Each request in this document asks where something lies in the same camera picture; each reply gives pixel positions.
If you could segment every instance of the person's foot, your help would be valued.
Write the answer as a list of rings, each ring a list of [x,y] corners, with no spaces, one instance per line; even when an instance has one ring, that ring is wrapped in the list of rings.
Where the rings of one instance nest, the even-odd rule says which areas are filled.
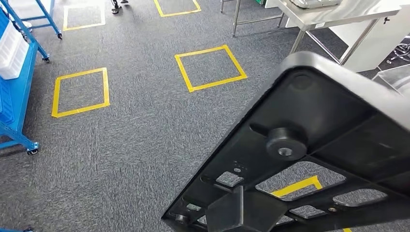
[[[113,13],[114,15],[118,14],[120,8],[121,6],[115,6],[111,8],[111,13]]]

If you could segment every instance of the metal table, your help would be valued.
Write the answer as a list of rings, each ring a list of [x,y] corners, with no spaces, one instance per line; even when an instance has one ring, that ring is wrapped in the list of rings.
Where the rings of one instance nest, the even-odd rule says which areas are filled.
[[[293,44],[290,53],[294,53],[297,50],[304,35],[307,34],[328,55],[330,55],[332,59],[336,61],[336,63],[340,65],[346,63],[349,57],[357,49],[359,44],[363,41],[363,39],[380,18],[388,20],[387,17],[396,15],[401,9],[399,5],[393,4],[386,0],[343,0],[340,5],[316,9],[302,9],[294,5],[290,0],[277,0],[278,8],[280,8],[283,12],[282,15],[238,22],[240,2],[241,0],[237,0],[236,2],[233,36],[235,36],[237,25],[280,18],[280,22],[278,24],[279,27],[284,15],[286,15],[300,28],[299,34]],[[339,60],[328,48],[326,48],[320,42],[318,38],[316,38],[312,33],[309,32],[315,29],[340,26],[367,20],[371,20],[371,22],[342,60]]]

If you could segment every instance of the stainless steel table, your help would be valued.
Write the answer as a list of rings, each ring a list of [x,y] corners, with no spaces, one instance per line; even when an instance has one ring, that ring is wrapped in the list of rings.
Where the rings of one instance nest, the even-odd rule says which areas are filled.
[[[297,50],[304,35],[307,34],[340,65],[346,63],[349,57],[357,49],[359,44],[363,41],[380,18],[396,15],[401,9],[399,5],[387,0],[343,0],[340,5],[316,9],[302,9],[294,5],[290,0],[277,0],[278,8],[280,8],[283,12],[282,15],[238,22],[240,2],[241,0],[237,0],[236,2],[233,36],[235,36],[237,25],[280,18],[280,22],[278,24],[279,27],[284,15],[286,15],[300,28],[299,34],[290,53],[294,53]],[[351,46],[349,52],[343,57],[342,60],[339,60],[319,41],[319,39],[309,32],[310,30],[363,22],[366,20],[371,20],[371,22],[359,36],[358,40]]]
[[[410,64],[378,72],[372,80],[410,97]]]

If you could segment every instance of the blue metal cart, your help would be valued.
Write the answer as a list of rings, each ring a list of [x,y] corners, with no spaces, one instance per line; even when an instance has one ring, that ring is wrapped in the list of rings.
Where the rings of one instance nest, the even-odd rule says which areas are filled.
[[[56,32],[56,35],[59,39],[63,39],[63,35],[61,33],[61,30],[58,29],[57,25],[54,23],[52,15],[53,15],[53,7],[54,7],[54,0],[51,1],[51,7],[50,7],[50,13],[47,12],[47,9],[44,7],[44,5],[41,3],[40,0],[35,0],[37,4],[39,5],[41,11],[44,13],[43,16],[37,16],[37,17],[31,17],[31,18],[21,18],[22,21],[32,21],[32,20],[38,20],[38,19],[47,19],[48,24],[43,24],[43,25],[38,25],[38,26],[32,26],[29,27],[29,29],[34,29],[34,28],[44,28],[44,27],[52,27],[54,31]]]
[[[29,155],[34,155],[38,152],[39,144],[33,142],[23,135],[23,123],[26,115],[27,102],[29,100],[31,80],[33,78],[34,63],[36,60],[37,51],[43,56],[43,60],[49,63],[49,55],[43,47],[37,42],[33,35],[24,26],[23,21],[17,16],[14,10],[10,7],[7,0],[0,0],[7,12],[14,18],[18,26],[29,39],[29,50],[23,63],[20,75],[16,79],[7,80],[10,85],[11,100],[13,105],[14,122],[4,124],[0,121],[0,134],[11,138],[11,141],[1,143],[0,149],[21,144],[27,149]]]

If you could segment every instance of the white crate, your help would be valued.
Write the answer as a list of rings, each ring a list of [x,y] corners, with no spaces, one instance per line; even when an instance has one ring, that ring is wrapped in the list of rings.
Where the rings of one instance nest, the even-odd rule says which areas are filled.
[[[28,49],[28,43],[10,22],[0,39],[0,76],[3,79],[18,78]]]

